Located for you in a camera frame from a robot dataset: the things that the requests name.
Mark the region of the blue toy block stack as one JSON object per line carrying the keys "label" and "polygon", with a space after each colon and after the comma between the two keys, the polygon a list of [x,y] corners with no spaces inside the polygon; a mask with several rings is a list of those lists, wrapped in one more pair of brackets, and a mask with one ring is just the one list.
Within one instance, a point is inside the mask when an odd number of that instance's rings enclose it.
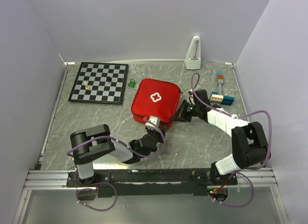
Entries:
{"label": "blue toy block stack", "polygon": [[231,96],[220,95],[218,92],[212,92],[209,100],[212,103],[231,106],[235,98]]}

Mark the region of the black base bar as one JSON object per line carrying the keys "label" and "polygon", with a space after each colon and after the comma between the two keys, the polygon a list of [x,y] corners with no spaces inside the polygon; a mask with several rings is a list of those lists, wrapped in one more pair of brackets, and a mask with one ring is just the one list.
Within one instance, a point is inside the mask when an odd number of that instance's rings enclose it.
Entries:
{"label": "black base bar", "polygon": [[226,185],[237,185],[237,178],[228,175],[212,179],[209,168],[186,169],[138,169],[138,170],[94,170],[94,176],[80,181],[75,172],[70,172],[68,188],[97,188],[99,198],[113,196],[114,186],[118,196],[138,195],[208,195],[208,189]]}

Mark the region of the black white chessboard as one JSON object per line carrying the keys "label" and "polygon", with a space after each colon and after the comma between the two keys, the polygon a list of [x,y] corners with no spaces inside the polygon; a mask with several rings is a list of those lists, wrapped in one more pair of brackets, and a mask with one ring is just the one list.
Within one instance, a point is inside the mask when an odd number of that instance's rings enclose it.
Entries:
{"label": "black white chessboard", "polygon": [[[121,105],[124,101],[128,77],[127,64],[82,62],[68,101]],[[84,82],[90,86],[86,90]]]}

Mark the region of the grey orange blue toy stick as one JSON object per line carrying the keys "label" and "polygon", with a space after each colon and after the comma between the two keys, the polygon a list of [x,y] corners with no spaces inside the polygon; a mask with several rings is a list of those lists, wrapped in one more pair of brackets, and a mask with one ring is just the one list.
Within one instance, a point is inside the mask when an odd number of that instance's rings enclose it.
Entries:
{"label": "grey orange blue toy stick", "polygon": [[221,71],[217,72],[218,93],[222,95],[222,85],[224,83],[224,75]]}

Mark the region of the aluminium frame rail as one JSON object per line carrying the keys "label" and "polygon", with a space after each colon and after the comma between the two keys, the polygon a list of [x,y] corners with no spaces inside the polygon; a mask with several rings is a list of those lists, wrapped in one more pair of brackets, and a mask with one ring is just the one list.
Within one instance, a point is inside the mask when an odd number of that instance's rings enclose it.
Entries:
{"label": "aluminium frame rail", "polygon": [[97,182],[116,184],[184,184],[206,185],[215,188],[223,185],[248,187],[277,186],[277,181],[271,168],[258,171],[243,170],[237,175],[212,178],[208,169],[107,169],[95,170],[94,176],[79,180],[76,172],[71,171],[29,171],[23,188],[25,190],[53,190],[69,188],[86,188]]}

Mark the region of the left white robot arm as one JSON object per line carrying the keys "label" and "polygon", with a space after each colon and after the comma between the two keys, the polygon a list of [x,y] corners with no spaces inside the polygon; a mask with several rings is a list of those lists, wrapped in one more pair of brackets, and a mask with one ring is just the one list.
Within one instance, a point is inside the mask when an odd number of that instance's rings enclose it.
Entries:
{"label": "left white robot arm", "polygon": [[73,132],[70,135],[72,149],[67,155],[73,158],[77,169],[77,179],[83,186],[95,181],[93,161],[111,155],[124,164],[134,164],[142,158],[151,158],[157,151],[157,144],[164,144],[167,128],[161,125],[151,127],[146,124],[147,133],[140,139],[129,143],[120,141],[111,135],[106,124]]}

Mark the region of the red black medicine case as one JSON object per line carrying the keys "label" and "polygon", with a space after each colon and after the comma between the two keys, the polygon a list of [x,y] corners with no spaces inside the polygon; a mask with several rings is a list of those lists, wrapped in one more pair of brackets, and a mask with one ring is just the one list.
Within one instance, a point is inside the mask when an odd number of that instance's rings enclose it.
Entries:
{"label": "red black medicine case", "polygon": [[171,117],[177,111],[181,96],[180,88],[171,82],[143,79],[131,105],[133,119],[144,124],[150,116],[160,119],[160,125],[169,129]]}

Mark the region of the small green toy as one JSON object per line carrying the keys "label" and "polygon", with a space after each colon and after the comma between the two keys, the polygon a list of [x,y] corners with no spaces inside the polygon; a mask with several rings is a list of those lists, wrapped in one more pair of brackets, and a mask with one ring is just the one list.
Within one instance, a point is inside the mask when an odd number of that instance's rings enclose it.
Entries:
{"label": "small green toy", "polygon": [[134,79],[130,79],[128,86],[131,87],[131,88],[135,88],[135,85],[136,85],[136,81]]}

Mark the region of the white metronome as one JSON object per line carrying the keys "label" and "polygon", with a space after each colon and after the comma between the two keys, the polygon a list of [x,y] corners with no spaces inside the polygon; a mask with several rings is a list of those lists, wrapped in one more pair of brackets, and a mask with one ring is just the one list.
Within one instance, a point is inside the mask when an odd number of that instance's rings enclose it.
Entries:
{"label": "white metronome", "polygon": [[199,36],[192,38],[184,63],[187,70],[198,70],[201,68],[201,40]]}

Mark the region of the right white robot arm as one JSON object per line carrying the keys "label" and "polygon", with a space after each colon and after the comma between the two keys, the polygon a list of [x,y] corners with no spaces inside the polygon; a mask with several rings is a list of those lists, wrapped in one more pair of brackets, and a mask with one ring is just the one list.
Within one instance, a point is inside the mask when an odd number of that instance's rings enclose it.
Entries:
{"label": "right white robot arm", "polygon": [[228,114],[219,106],[210,107],[206,90],[193,91],[193,104],[183,101],[172,121],[191,122],[193,117],[211,124],[231,137],[232,153],[214,163],[210,168],[210,179],[214,184],[222,184],[227,175],[264,163],[270,156],[268,141],[259,122],[248,122]]}

